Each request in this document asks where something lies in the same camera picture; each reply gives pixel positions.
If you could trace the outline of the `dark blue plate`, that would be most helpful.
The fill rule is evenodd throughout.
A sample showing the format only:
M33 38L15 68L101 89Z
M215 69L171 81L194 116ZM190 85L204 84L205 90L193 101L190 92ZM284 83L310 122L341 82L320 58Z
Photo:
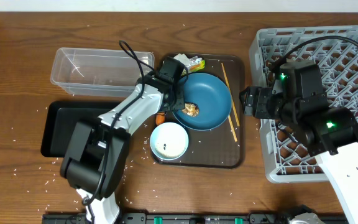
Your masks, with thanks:
M174 111L173 115L179 123L197 131L217 128L227 120L232 110L231 95L226 84L208 73L192 73L186 78L184 99L186 103L198 105L199 115L191 117L181 110Z

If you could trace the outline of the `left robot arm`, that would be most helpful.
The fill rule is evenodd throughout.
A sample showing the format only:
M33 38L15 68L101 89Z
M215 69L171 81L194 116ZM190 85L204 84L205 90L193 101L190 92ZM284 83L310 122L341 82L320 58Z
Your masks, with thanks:
M150 116L184 107L186 81L149 73L111 111L75 124L60 175L81 196L90 223L116 222L120 209L114 192L124 171L130 138Z

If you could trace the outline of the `brown food scrap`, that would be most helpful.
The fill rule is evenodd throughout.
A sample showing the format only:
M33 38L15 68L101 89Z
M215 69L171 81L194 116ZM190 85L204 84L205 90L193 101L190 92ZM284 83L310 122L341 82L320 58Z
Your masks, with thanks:
M196 117L199 115L200 110L198 108L198 105L194 103L185 103L185 107L182 109L181 112L185 115Z

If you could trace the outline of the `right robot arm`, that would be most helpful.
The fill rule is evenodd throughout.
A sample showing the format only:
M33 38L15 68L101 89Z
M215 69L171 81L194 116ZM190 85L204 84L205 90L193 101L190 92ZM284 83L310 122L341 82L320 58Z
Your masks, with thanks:
M348 108L332 108L320 68L310 60L279 66L274 86L248 86L239 99L245 115L275 119L314 157L349 223L358 223L358 122Z

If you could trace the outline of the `light blue rice bowl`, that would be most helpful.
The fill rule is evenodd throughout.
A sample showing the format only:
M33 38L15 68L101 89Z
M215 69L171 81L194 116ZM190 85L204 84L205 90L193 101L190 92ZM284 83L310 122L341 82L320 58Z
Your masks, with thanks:
M181 125L173 122L157 126L150 136L153 154L163 161L178 159L188 149L188 133Z

